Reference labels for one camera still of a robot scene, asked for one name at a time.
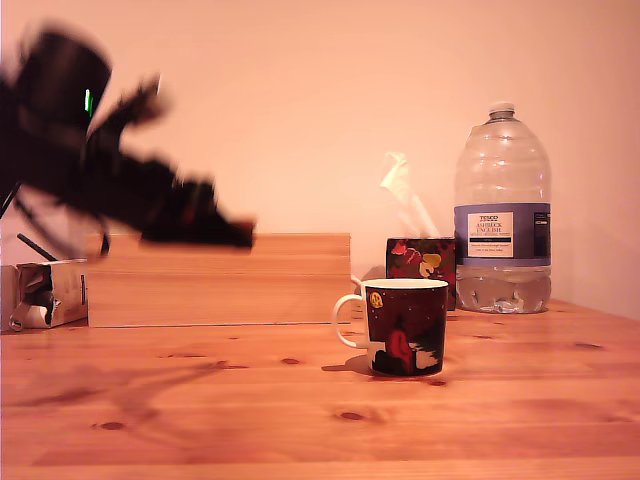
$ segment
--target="black cable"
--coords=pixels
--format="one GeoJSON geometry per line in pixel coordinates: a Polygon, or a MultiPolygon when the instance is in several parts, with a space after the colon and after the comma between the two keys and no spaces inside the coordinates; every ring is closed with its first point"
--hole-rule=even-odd
{"type": "Polygon", "coordinates": [[[38,252],[40,255],[42,255],[44,258],[46,258],[48,261],[50,261],[50,262],[57,262],[58,261],[58,259],[56,257],[51,255],[49,252],[47,252],[44,248],[42,248],[40,245],[38,245],[36,242],[31,240],[26,235],[24,235],[22,233],[19,233],[17,235],[17,237],[18,237],[19,240],[22,240],[24,243],[29,245],[32,249],[34,249],[36,252],[38,252]]]}
{"type": "Polygon", "coordinates": [[[13,186],[13,189],[9,192],[9,195],[7,195],[7,198],[5,198],[4,201],[2,202],[2,207],[0,207],[0,218],[2,218],[2,216],[4,215],[4,212],[7,211],[7,208],[9,208],[9,205],[11,205],[11,201],[18,193],[18,190],[20,189],[20,185],[21,185],[20,182],[16,182],[16,184],[13,186]]]}

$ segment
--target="mug rim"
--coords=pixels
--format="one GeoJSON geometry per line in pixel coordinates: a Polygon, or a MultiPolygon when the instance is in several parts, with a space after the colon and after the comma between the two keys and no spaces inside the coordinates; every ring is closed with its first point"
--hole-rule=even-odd
{"type": "Polygon", "coordinates": [[[449,286],[449,282],[434,278],[376,278],[365,280],[362,284],[365,287],[395,290],[421,290],[426,288],[444,288],[449,286]]]}

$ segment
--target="mug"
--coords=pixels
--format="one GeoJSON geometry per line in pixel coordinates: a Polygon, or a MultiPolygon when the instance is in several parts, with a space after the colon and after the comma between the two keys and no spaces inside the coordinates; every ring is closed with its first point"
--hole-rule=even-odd
{"type": "Polygon", "coordinates": [[[442,370],[449,284],[427,278],[386,278],[361,282],[360,295],[345,295],[333,308],[331,321],[338,338],[367,350],[369,367],[399,376],[431,375],[442,370]],[[366,312],[364,338],[346,339],[338,313],[347,302],[362,302],[366,312]]]}

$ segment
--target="printed mug design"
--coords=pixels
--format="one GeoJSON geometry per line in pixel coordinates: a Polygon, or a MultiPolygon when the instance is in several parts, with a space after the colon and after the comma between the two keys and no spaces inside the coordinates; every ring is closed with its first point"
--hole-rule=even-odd
{"type": "Polygon", "coordinates": [[[369,297],[369,301],[371,302],[371,306],[373,308],[381,308],[382,307],[382,297],[378,292],[373,292],[369,297]]]}
{"type": "Polygon", "coordinates": [[[371,291],[367,302],[371,368],[404,376],[442,370],[447,290],[367,290],[371,291]],[[384,305],[376,307],[373,298],[378,296],[384,305]]]}

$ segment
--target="bottle cap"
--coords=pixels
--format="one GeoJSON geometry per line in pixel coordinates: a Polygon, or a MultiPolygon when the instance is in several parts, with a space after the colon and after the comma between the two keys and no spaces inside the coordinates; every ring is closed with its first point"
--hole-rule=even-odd
{"type": "Polygon", "coordinates": [[[511,102],[496,102],[489,108],[489,115],[496,112],[512,112],[515,113],[516,109],[511,102]]]}

